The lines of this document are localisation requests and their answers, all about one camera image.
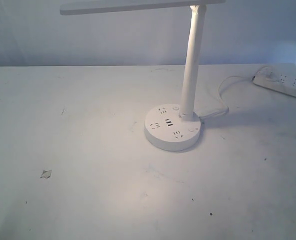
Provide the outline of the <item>white desk lamp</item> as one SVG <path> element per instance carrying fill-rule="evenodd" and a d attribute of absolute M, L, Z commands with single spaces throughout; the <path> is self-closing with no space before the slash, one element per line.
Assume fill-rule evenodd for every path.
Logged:
<path fill-rule="evenodd" d="M 151 109 L 144 121 L 145 137 L 152 145 L 178 152 L 194 146 L 200 137 L 202 122 L 194 112 L 194 102 L 203 26 L 207 6 L 222 3 L 222 0 L 89 0 L 65 3 L 60 6 L 60 14 L 74 16 L 190 7 L 192 15 L 181 101 Z"/>

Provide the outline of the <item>small torn tape scrap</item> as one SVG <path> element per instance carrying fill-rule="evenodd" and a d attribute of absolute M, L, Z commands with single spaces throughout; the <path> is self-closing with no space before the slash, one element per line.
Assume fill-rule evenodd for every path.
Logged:
<path fill-rule="evenodd" d="M 51 177 L 51 175 L 52 175 L 52 170 L 51 169 L 50 170 L 43 170 L 40 178 L 41 179 L 49 179 Z"/>

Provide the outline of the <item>white power strip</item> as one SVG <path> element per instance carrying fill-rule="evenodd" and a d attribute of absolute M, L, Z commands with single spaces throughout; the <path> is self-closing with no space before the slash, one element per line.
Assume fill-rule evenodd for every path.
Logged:
<path fill-rule="evenodd" d="M 296 65 L 266 65 L 252 78 L 255 85 L 296 98 Z"/>

